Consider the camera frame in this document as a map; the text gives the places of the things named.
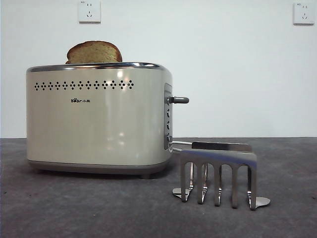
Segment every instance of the bread slice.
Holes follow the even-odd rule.
[[[86,41],[71,48],[66,63],[122,62],[119,49],[105,41]]]

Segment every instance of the wall outlet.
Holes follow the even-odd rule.
[[[100,0],[81,0],[78,3],[78,21],[80,23],[100,23]]]
[[[313,25],[315,23],[315,14],[314,2],[295,2],[293,23]]]

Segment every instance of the toaster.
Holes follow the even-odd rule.
[[[148,176],[172,153],[172,76],[142,62],[26,72],[27,159],[37,169]]]

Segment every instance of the toaster control knob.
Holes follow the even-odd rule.
[[[172,137],[169,134],[167,134],[166,138],[168,142],[171,142]]]

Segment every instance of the dark gray surface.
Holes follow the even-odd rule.
[[[258,156],[258,196],[271,204],[248,208],[245,168],[238,209],[231,208],[228,167],[215,207],[211,179],[203,205],[195,189],[187,203],[172,195],[180,187],[176,153],[166,170],[142,180],[37,171],[27,164],[26,139],[2,139],[1,237],[316,237],[317,138],[200,140],[250,143]]]

